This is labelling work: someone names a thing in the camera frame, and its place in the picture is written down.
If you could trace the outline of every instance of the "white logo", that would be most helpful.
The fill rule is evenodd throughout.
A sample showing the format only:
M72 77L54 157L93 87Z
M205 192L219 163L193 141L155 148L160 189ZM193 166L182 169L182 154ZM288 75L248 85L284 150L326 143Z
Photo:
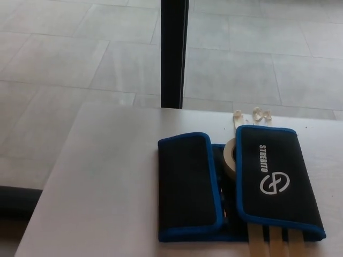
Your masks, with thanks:
M261 189L261 191L265 194L277 194L278 193L277 185L281 182L281 178L276 179L277 175L282 175L286 178L286 183L282 188L280 188L279 192L284 191L289 186L289 176L283 172L273 172L272 173L272 182L268 186L269 189L271 187L273 188L272 191L265 191L263 189L264 183L267 181L267 179L270 178L270 175L267 175L262 179L261 183L259 184L259 189Z

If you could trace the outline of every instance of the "blue trim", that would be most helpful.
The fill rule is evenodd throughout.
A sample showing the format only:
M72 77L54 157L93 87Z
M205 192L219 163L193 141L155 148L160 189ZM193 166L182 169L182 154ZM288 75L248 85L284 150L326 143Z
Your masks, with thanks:
M251 216L245 213L243 209L243 188L242 188L242 130L244 128L253 128L257 130L278 130L295 133L294 130L288 128L278 128L278 127L265 127L265 126L253 126L253 125L242 125L239 126L236 130L236 197L237 197L237 211L239 216L247 221L252 223L258 223L261 225L267 226L280 226L286 229L299 229L302 231L308 231L316 233L320 236L321 239L326 238L325 231L318 226L305 224L300 222L293 221L283 221L276 220L273 218L263 218L257 216Z
M187 133L187 134L176 135L176 136L171 137L171 138L161 139L158 142L158 146L160 146L162 143L165 143L165 142L168 142L171 140L180 139L180 138L187 138L187 137L196 137L196 136L203 137L205 139L205 142L206 142L208 168L210 170L210 179L211 179L211 185L212 185L213 201L214 201L215 213L217 216L217 220L212 225L188 226L188 227L167 229L166 231L159 233L159 240L160 241L165 241L169 237L185 236L185 235L192 235L192 234L214 233L214 232L217 232L223 224L220 194L219 194L219 189L218 189L218 184L217 184L217 174L215 173L213 150L212 150L210 137L203 132L192 132L192 133Z

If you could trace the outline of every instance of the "masking tape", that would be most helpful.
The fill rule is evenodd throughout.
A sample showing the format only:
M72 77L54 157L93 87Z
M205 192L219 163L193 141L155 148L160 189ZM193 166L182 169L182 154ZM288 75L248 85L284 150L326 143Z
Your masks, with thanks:
M224 147L224 162L225 172L230 179L236 180L236 162L234 160L234 148L236 147L236 139L232 138Z
M289 229L288 230L288 247L290 257L305 257L305 243L302 231Z
M259 224L248 223L250 257L266 257L266 245L264 243L263 229Z
M277 226L269 227L269 252L270 257L286 257L282 228Z

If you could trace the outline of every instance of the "logo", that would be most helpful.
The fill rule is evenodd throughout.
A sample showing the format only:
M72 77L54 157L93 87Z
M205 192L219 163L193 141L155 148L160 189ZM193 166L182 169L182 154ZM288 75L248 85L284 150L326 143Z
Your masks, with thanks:
M278 193L277 186L279 183L282 182L283 177L286 179L286 183L282 188L279 189L279 192L282 192L289 186L289 176L283 172L273 172L272 173L272 181L268 186L268 189L272 188L271 191L265 191L264 190L264 184L270 178L270 175L267 175L262 179L261 183L259 184L259 189L265 194L269 194L269 195L277 194Z

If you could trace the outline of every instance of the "roll of tape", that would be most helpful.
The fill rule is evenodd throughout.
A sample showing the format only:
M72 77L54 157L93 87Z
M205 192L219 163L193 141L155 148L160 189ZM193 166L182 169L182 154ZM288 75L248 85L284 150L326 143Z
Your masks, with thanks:
M236 180L236 162L234 160L234 149L236 147L236 138L232 138L228 141L224 147L224 162L225 172L229 176L229 178Z

